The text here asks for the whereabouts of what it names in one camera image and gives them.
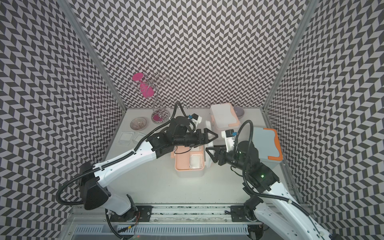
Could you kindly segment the blue first aid kit box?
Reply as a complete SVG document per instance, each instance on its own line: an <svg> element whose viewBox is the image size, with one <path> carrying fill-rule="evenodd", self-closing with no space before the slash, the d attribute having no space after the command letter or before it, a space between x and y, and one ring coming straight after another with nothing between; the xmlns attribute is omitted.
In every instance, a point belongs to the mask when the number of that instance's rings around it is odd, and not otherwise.
<svg viewBox="0 0 384 240"><path fill-rule="evenodd" d="M273 170L283 161L283 152L275 129L254 127L253 144L260 162Z"/></svg>

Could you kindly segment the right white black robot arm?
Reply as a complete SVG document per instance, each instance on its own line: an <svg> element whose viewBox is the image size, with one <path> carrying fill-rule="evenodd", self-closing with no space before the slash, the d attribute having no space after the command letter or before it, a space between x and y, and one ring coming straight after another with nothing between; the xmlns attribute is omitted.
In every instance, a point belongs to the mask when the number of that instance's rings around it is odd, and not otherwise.
<svg viewBox="0 0 384 240"><path fill-rule="evenodd" d="M244 203L246 218L260 221L285 240L340 240L317 223L289 193L270 168L283 154L274 129L258 128L250 120L237 132L222 132L224 147L207 147L206 153L220 166L242 171L243 189L250 196Z"/></svg>

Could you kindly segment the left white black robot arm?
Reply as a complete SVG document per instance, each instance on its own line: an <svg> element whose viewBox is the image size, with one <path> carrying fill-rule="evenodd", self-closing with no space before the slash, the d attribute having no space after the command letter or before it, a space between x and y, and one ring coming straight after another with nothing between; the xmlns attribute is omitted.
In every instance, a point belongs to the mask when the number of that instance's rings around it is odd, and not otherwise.
<svg viewBox="0 0 384 240"><path fill-rule="evenodd" d="M141 138L134 149L98 164L84 163L77 176L59 187L56 201L65 206L82 205L86 210L103 208L126 221L133 219L138 209L132 197L118 195L108 188L114 180L144 163L171 153L175 147L197 148L219 137L208 128L197 128L198 115L190 116L183 112L177 116L177 110L182 108L181 103L176 102L169 119ZM74 183L79 186L81 200L64 200L62 193Z"/></svg>

